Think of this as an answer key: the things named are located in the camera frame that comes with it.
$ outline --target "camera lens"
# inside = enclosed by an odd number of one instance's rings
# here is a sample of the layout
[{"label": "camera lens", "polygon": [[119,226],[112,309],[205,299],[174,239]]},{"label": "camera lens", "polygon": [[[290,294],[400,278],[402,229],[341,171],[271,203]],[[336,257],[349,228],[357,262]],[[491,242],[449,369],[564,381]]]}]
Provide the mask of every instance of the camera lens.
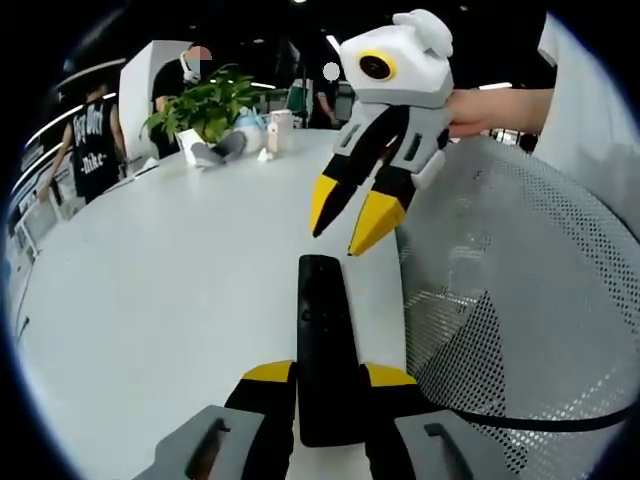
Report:
[{"label": "camera lens", "polygon": [[369,77],[375,80],[384,80],[391,76],[391,67],[380,57],[365,55],[360,59],[360,68]]}]

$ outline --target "green leaves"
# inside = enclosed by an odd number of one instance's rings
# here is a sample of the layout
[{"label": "green leaves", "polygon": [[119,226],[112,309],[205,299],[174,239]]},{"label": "green leaves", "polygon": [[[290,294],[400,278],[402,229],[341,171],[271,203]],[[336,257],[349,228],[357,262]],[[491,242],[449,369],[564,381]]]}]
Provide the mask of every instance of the green leaves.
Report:
[{"label": "green leaves", "polygon": [[259,101],[258,91],[251,86],[252,77],[228,67],[221,67],[209,77],[214,83],[202,83],[170,99],[162,112],[147,118],[142,128],[152,130],[160,126],[171,142],[176,133],[189,128],[195,129],[206,142],[219,141],[232,128],[241,108],[251,108]]}]

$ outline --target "black ceiling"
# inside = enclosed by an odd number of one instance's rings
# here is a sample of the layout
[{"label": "black ceiling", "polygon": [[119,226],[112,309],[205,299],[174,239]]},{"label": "black ceiling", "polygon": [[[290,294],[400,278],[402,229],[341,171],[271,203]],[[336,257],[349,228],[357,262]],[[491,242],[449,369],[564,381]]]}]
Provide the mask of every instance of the black ceiling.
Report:
[{"label": "black ceiling", "polygon": [[[457,87],[504,81],[516,86],[552,86],[554,72],[537,53],[544,8],[492,5],[444,0],[366,4],[349,0],[94,1],[84,12],[84,18],[91,20],[65,32],[71,38],[66,40],[69,49],[66,61],[59,65],[58,81],[103,62],[131,58],[153,39],[173,39],[198,40],[210,47],[214,61],[237,63],[256,81],[287,87],[292,76],[291,69],[282,68],[287,63],[283,55],[287,42],[301,52],[308,70],[318,71],[338,58],[326,35],[342,42],[390,24],[393,13],[426,8],[453,33],[451,67]],[[254,43],[256,39],[264,42]],[[115,87],[118,71],[112,68],[99,74]],[[82,82],[69,82],[63,90],[62,102],[52,95],[40,115],[34,115],[39,125],[79,103]],[[51,129],[50,135],[58,135],[55,130]]]}]

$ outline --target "white table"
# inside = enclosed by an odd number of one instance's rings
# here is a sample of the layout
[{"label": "white table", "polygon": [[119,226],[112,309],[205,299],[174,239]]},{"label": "white table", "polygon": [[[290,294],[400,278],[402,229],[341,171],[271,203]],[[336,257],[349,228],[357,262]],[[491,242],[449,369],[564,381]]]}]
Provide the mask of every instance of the white table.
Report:
[{"label": "white table", "polygon": [[[37,404],[86,478],[126,480],[157,442],[241,376],[295,359],[298,258],[339,258],[361,361],[404,368],[400,267],[389,235],[347,247],[370,183],[318,239],[313,182],[336,132],[297,131],[274,162],[215,170],[181,154],[99,197],[42,242],[19,346]],[[362,446],[306,449],[288,478],[370,478]]]}]

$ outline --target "yellow lens ring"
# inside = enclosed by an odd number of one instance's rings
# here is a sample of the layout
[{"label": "yellow lens ring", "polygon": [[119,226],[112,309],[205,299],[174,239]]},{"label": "yellow lens ring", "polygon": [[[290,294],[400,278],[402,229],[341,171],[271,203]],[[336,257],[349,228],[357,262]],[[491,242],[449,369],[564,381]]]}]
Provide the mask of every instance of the yellow lens ring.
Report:
[{"label": "yellow lens ring", "polygon": [[364,70],[363,70],[364,74],[367,75],[372,80],[377,80],[379,82],[386,82],[387,80],[391,80],[396,75],[396,64],[393,61],[393,59],[389,55],[387,55],[386,53],[380,52],[379,50],[365,50],[358,57],[358,65],[360,65],[361,69],[362,69],[362,63],[361,62],[362,62],[362,59],[365,58],[365,57],[378,58],[378,59],[382,60],[386,64],[386,66],[389,68],[389,74],[384,78],[372,77],[371,75],[369,75],[367,72],[364,72]]}]

